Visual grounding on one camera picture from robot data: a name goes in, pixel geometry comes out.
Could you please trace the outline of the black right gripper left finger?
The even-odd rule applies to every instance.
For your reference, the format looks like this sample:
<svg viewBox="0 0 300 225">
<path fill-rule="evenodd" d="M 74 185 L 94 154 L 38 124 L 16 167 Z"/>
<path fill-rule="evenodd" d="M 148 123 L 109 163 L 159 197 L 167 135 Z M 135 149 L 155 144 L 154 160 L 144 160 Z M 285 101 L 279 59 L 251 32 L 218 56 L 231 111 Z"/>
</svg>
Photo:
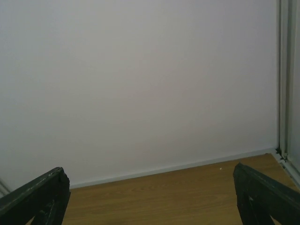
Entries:
<svg viewBox="0 0 300 225">
<path fill-rule="evenodd" d="M 2 225 L 61 225 L 70 199 L 70 180 L 55 167 L 0 199 Z"/>
</svg>

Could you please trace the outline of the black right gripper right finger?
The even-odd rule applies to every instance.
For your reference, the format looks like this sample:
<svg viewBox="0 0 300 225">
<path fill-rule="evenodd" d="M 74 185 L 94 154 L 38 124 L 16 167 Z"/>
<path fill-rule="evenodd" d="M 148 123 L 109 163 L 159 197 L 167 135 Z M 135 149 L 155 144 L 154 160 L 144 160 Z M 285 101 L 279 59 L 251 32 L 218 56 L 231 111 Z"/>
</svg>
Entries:
<svg viewBox="0 0 300 225">
<path fill-rule="evenodd" d="M 242 163 L 235 166 L 233 179 L 244 225 L 300 223 L 299 192 Z"/>
</svg>

